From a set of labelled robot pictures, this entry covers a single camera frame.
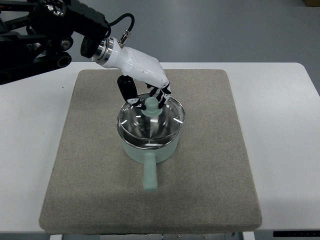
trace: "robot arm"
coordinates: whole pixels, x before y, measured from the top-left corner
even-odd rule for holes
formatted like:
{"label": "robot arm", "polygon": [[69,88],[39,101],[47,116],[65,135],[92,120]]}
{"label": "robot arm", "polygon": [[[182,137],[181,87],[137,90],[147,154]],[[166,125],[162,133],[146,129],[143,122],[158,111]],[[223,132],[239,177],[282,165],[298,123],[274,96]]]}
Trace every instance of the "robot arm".
{"label": "robot arm", "polygon": [[142,110],[146,107],[138,98],[133,79],[146,83],[148,88],[154,87],[150,92],[151,97],[160,89],[156,98],[159,101],[158,108],[161,109],[171,94],[170,83],[162,66],[156,58],[126,47],[121,42],[113,37],[104,39],[92,60],[104,68],[120,69],[123,75],[117,83],[123,98]]}
{"label": "robot arm", "polygon": [[[133,106],[144,109],[138,98],[133,79],[157,89],[159,108],[168,101],[170,84],[160,63],[154,57],[125,47],[125,41],[134,25],[130,13],[107,22],[105,16],[78,0],[27,0],[27,2],[0,0],[1,11],[28,12],[27,16],[3,22],[0,18],[0,84],[68,66],[71,56],[65,52],[73,45],[72,34],[84,36],[80,53],[105,68],[118,68],[123,76],[118,86],[123,98]],[[131,25],[117,41],[110,37],[111,26],[125,17]],[[26,27],[27,35],[15,32]]]}

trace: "screw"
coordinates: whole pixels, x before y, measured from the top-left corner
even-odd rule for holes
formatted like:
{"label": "screw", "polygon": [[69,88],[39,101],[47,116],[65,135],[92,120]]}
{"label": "screw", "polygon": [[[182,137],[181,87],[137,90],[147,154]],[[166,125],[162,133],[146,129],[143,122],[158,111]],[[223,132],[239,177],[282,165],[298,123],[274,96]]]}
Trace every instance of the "screw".
{"label": "screw", "polygon": [[71,47],[71,42],[69,40],[62,40],[60,43],[60,47],[63,50],[68,50]]}

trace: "white robotic hand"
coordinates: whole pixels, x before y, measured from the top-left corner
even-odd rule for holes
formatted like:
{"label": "white robotic hand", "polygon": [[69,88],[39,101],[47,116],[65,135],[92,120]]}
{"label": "white robotic hand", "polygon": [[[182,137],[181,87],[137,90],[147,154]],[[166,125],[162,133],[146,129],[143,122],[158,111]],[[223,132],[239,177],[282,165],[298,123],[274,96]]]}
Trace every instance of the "white robotic hand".
{"label": "white robotic hand", "polygon": [[126,46],[121,48],[113,37],[101,42],[92,60],[104,68],[121,70],[123,75],[118,78],[117,83],[123,98],[132,106],[146,109],[138,97],[133,79],[146,83],[148,88],[154,87],[150,92],[151,97],[160,89],[156,97],[159,101],[159,109],[170,98],[170,83],[159,61],[133,48]]}

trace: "white table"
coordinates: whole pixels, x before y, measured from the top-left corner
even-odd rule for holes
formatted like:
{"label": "white table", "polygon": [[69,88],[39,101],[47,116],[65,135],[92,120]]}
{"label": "white table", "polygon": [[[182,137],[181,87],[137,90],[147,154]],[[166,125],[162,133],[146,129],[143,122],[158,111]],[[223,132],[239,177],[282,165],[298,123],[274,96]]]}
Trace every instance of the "white table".
{"label": "white table", "polygon": [[[162,65],[227,72],[261,207],[259,230],[320,229],[320,97],[305,68]],[[84,69],[104,68],[73,62],[0,86],[0,233],[43,232],[38,218],[74,84]]]}

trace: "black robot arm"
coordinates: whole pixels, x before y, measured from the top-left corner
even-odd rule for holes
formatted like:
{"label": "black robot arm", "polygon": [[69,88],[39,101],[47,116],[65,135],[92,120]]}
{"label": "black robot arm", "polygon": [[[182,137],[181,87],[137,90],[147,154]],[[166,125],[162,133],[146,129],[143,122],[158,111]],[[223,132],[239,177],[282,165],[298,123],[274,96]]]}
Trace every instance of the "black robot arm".
{"label": "black robot arm", "polygon": [[[134,23],[130,13],[108,23],[102,13],[78,0],[0,0],[1,11],[28,14],[9,21],[0,18],[0,84],[68,66],[72,59],[65,51],[73,45],[73,32],[84,36],[80,53],[91,58],[111,26],[128,16]],[[14,31],[22,27],[27,35]]]}

